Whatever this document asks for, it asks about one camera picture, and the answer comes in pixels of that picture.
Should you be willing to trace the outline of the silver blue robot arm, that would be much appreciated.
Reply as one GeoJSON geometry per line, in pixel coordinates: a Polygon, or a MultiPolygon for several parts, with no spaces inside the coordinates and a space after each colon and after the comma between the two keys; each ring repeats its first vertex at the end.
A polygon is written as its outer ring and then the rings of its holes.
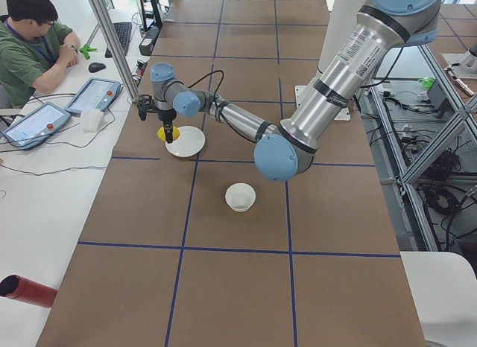
{"type": "Polygon", "coordinates": [[[441,0],[366,0],[340,51],[322,75],[310,80],[293,115],[277,126],[214,92],[184,86],[170,64],[157,63],[150,73],[152,107],[163,122],[165,140],[174,140],[172,122],[177,115],[205,112],[255,143],[253,159],[261,175],[289,180],[309,169],[321,135],[392,48],[435,38],[440,6],[441,0]]]}

